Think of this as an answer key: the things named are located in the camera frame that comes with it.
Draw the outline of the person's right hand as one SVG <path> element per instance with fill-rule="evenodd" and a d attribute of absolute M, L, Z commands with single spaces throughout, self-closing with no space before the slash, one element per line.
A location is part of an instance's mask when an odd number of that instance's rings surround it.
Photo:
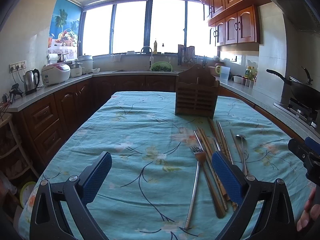
<path fill-rule="evenodd" d="M 316 221 L 319 217 L 319 204 L 313 204 L 315 194 L 316 188 L 313 188 L 304 205 L 303 213 L 297 222 L 296 229 L 298 232 L 306 228 L 311 220 Z"/>

